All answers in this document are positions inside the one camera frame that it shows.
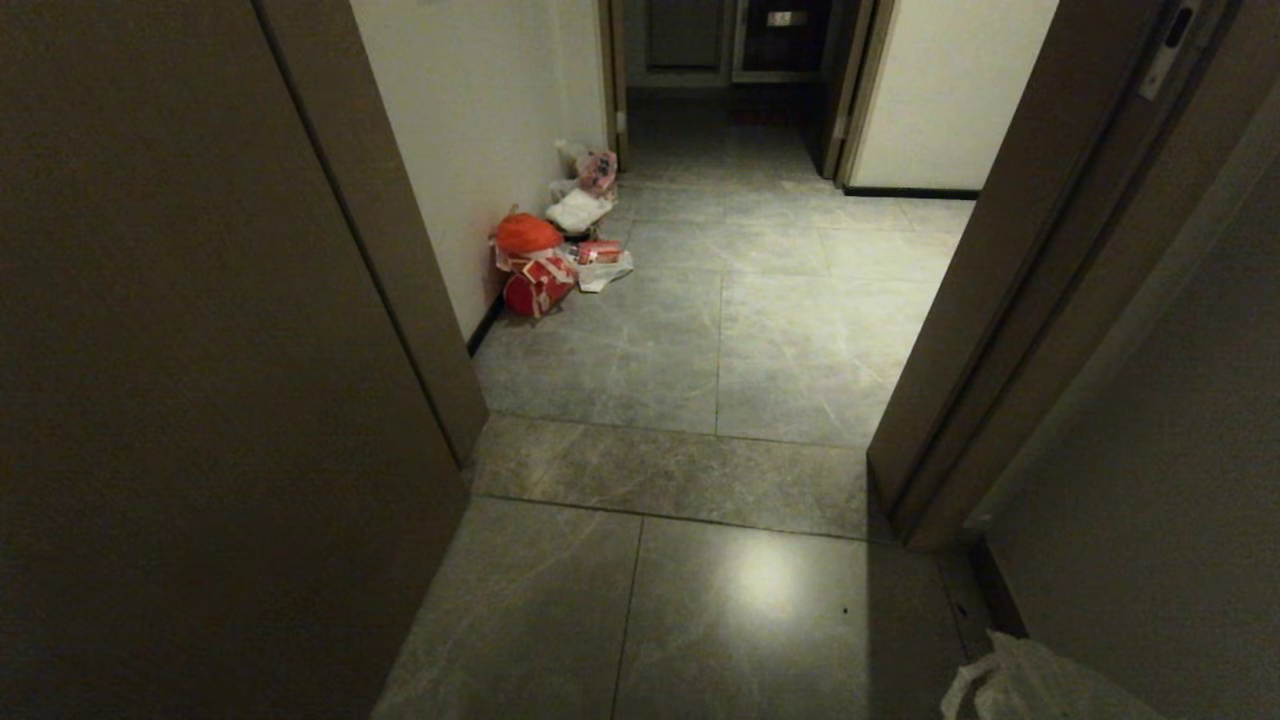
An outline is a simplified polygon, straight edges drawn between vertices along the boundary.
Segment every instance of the corridor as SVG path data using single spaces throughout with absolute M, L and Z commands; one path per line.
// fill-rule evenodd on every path
M 375 717 L 931 717 L 984 652 L 864 452 L 972 202 L 845 197 L 791 126 L 632 110 L 637 270 L 475 363 L 475 495 Z

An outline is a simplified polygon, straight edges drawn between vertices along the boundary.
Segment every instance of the orange bag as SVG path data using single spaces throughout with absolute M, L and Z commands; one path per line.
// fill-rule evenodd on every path
M 547 220 L 517 213 L 507 215 L 498 223 L 498 250 L 507 255 L 530 255 L 539 250 L 550 250 L 564 242 L 564 237 Z

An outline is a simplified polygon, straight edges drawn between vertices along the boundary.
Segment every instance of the white plastic bag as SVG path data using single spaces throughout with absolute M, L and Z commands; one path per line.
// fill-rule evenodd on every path
M 582 292 L 600 292 L 604 286 L 626 275 L 636 268 L 631 252 L 622 251 L 617 263 L 591 263 L 577 266 L 577 288 Z
M 566 232 L 580 233 L 586 232 L 612 209 L 612 200 L 573 188 L 563 200 L 547 209 L 547 219 Z
M 960 710 L 974 685 L 979 720 L 1070 717 L 1073 720 L 1164 720 L 1101 674 L 1053 655 L 1032 641 L 989 633 L 996 652 L 966 665 L 942 698 L 942 716 L 961 720 Z
M 577 187 L 577 181 L 552 181 L 548 183 L 547 188 L 552 192 L 552 202 L 559 202 L 564 200 L 564 196 L 573 192 Z

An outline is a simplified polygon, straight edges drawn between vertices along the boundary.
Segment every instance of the trash pile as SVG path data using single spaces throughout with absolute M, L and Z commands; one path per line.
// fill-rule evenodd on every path
M 547 219 L 512 206 L 493 234 L 497 265 L 512 273 L 503 300 L 531 318 L 548 314 L 575 283 L 581 292 L 600 292 L 635 269 L 621 242 L 599 237 L 618 201 L 617 155 L 563 140 L 556 149 L 572 177 L 550 183 Z

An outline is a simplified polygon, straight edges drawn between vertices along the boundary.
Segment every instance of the red bag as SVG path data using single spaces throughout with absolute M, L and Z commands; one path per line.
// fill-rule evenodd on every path
M 557 254 L 564 237 L 554 225 L 511 210 L 494 232 L 498 266 L 513 273 L 502 297 L 512 313 L 541 318 L 573 290 L 577 272 Z
M 538 252 L 539 258 L 511 258 L 515 272 L 502 291 L 511 311 L 529 318 L 541 318 L 573 290 L 576 273 L 554 251 Z

